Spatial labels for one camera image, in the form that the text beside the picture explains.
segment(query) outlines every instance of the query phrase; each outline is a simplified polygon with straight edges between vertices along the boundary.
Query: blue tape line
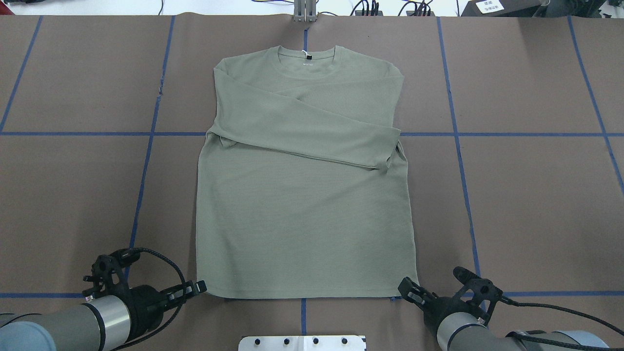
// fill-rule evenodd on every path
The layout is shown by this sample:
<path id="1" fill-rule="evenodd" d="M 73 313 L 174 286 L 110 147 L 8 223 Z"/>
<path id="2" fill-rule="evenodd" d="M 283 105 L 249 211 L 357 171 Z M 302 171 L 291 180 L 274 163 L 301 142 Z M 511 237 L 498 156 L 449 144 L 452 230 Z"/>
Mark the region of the blue tape line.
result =
<path id="1" fill-rule="evenodd" d="M 6 123 L 6 119 L 9 117 L 9 111 L 11 110 L 13 99 L 15 98 L 15 94 L 17 93 L 17 87 L 19 87 L 19 81 L 22 79 L 22 75 L 24 74 L 26 64 L 28 63 L 28 57 L 30 57 L 32 47 L 35 45 L 35 39 L 37 39 L 37 33 L 39 32 L 39 28 L 41 27 L 42 21 L 43 21 L 43 16 L 39 16 L 39 20 L 37 21 L 37 26 L 35 27 L 35 31 L 32 34 L 31 43 L 30 45 L 28 45 L 28 50 L 26 50 L 26 55 L 24 56 L 24 60 L 22 61 L 22 67 L 19 68 L 19 73 L 17 74 L 15 85 L 13 85 L 11 96 L 9 97 L 9 101 L 7 101 L 6 103 L 6 108 L 4 109 L 4 114 L 2 115 L 2 121 L 0 122 L 0 132 L 2 132 L 2 130 L 4 129 L 4 124 Z"/>
<path id="2" fill-rule="evenodd" d="M 82 299 L 82 294 L 70 292 L 0 292 L 2 299 Z"/>
<path id="3" fill-rule="evenodd" d="M 181 137 L 192 137 L 192 136 L 206 136 L 206 132 L 155 132 L 155 136 L 181 136 Z"/>
<path id="4" fill-rule="evenodd" d="M 603 133 L 458 132 L 461 137 L 603 137 Z M 2 132 L 4 136 L 150 136 L 151 132 Z M 206 132 L 154 132 L 154 136 L 206 136 Z M 402 137 L 454 137 L 452 132 L 402 132 Z M 624 137 L 624 133 L 607 133 Z"/>
<path id="5" fill-rule="evenodd" d="M 301 299 L 301 334 L 302 335 L 308 334 L 308 326 L 306 325 L 307 319 L 308 319 L 306 316 L 307 300 L 308 299 Z"/>
<path id="6" fill-rule="evenodd" d="M 593 95 L 592 85 L 589 81 L 589 78 L 587 77 L 587 72 L 585 71 L 585 65 L 583 64 L 581 52 L 578 50 L 577 35 L 574 33 L 574 25 L 572 24 L 571 16 L 568 16 L 568 26 L 570 27 L 570 34 L 572 35 L 572 44 L 574 44 L 574 51 L 576 51 L 577 53 L 578 65 L 581 67 L 581 73 L 583 74 L 585 85 L 587 85 L 587 91 L 589 92 L 589 96 L 592 100 L 593 110 L 596 112 L 596 117 L 598 118 L 598 123 L 600 124 L 600 130 L 602 131 L 602 134 L 605 138 L 607 150 L 609 151 L 609 157 L 611 157 L 611 163 L 613 164 L 613 168 L 615 169 L 615 175 L 617 176 L 618 182 L 620 183 L 620 190 L 622 191 L 622 194 L 624 194 L 624 182 L 622 181 L 622 174 L 620 173 L 618 162 L 615 160 L 615 156 L 613 155 L 611 142 L 609 141 L 609 137 L 607 136 L 607 130 L 605 129 L 605 124 L 602 121 L 600 109 L 598 108 L 598 104 L 596 103 L 596 97 Z"/>
<path id="7" fill-rule="evenodd" d="M 303 30 L 303 50 L 307 51 L 308 50 L 308 29 L 306 28 Z"/>
<path id="8" fill-rule="evenodd" d="M 601 137 L 602 133 L 461 132 L 461 137 Z"/>
<path id="9" fill-rule="evenodd" d="M 141 175 L 141 186 L 139 187 L 139 198 L 137 199 L 137 208 L 134 212 L 134 221 L 132 223 L 132 234 L 130 235 L 129 247 L 134 247 L 134 242 L 137 238 L 137 228 L 139 227 L 139 212 L 141 211 L 141 205 L 143 203 L 143 194 L 145 191 L 145 177 L 147 175 L 147 166 L 150 163 L 150 156 L 152 154 L 152 145 L 154 143 L 154 135 L 156 132 L 156 122 L 158 120 L 158 109 L 160 108 L 160 100 L 162 98 L 162 88 L 165 84 L 165 74 L 167 72 L 167 61 L 169 59 L 169 49 L 171 48 L 171 38 L 173 36 L 173 25 L 175 24 L 175 16 L 171 17 L 171 24 L 169 25 L 169 36 L 167 38 L 167 48 L 165 49 L 165 58 L 162 61 L 162 75 L 160 76 L 160 86 L 158 88 L 158 96 L 156 97 L 156 105 L 154 106 L 154 118 L 152 119 L 152 128 L 150 130 L 150 139 L 147 143 L 147 152 L 145 153 L 145 163 L 143 164 L 143 174 Z M 124 271 L 126 279 L 130 275 L 130 267 L 127 267 Z"/>
<path id="10" fill-rule="evenodd" d="M 454 133 L 448 132 L 404 132 L 402 137 L 452 137 Z"/>
<path id="11" fill-rule="evenodd" d="M 150 132 L 3 132 L 4 136 L 149 136 Z"/>
<path id="12" fill-rule="evenodd" d="M 455 117 L 455 106 L 453 105 L 453 95 L 451 94 L 451 80 L 449 79 L 449 67 L 446 62 L 446 51 L 444 50 L 444 38 L 442 37 L 442 22 L 440 17 L 437 20 L 437 33 L 440 37 L 440 50 L 442 52 L 442 64 L 444 66 L 444 79 L 446 80 L 446 91 L 449 96 L 449 108 L 451 109 L 451 121 L 453 122 L 453 134 L 455 137 L 455 149 L 457 151 L 457 161 L 459 163 L 459 175 L 462 178 L 462 188 L 464 190 L 464 203 L 468 213 L 468 221 L 470 223 L 470 238 L 472 240 L 472 257 L 474 259 L 474 270 L 477 275 L 481 275 L 481 267 L 479 265 L 479 255 L 477 253 L 477 240 L 474 237 L 474 225 L 472 223 L 472 211 L 470 209 L 470 199 L 468 198 L 468 187 L 466 185 L 466 174 L 464 172 L 464 160 L 462 159 L 461 146 L 459 144 L 459 131 L 457 130 L 457 120 Z"/>

